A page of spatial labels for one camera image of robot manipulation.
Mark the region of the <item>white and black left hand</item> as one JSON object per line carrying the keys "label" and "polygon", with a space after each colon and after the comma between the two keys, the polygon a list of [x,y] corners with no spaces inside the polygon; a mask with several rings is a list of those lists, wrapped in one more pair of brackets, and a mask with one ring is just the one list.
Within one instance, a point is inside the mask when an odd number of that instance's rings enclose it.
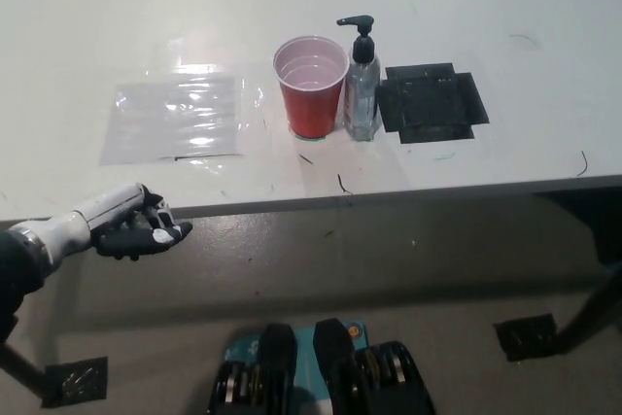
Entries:
{"label": "white and black left hand", "polygon": [[163,253],[191,231],[191,223],[175,221],[164,198],[140,183],[107,190],[45,221],[25,221],[9,228],[37,253],[49,273],[65,258],[90,248],[114,259]]}

